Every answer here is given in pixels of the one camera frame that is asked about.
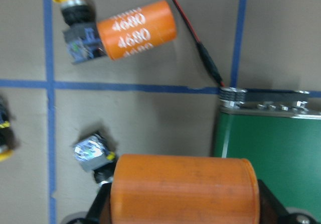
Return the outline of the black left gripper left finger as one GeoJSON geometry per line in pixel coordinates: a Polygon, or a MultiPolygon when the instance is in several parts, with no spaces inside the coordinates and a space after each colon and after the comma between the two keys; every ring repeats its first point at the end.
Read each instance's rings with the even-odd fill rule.
{"type": "Polygon", "coordinates": [[[112,183],[105,183],[99,189],[84,223],[112,223],[111,220],[111,187],[112,183]]]}

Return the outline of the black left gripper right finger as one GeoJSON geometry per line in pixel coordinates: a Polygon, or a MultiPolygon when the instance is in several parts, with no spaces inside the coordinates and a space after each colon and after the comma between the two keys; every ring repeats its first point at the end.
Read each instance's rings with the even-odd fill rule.
{"type": "Polygon", "coordinates": [[[289,212],[262,180],[258,180],[260,199],[259,223],[289,223],[289,212]]]}

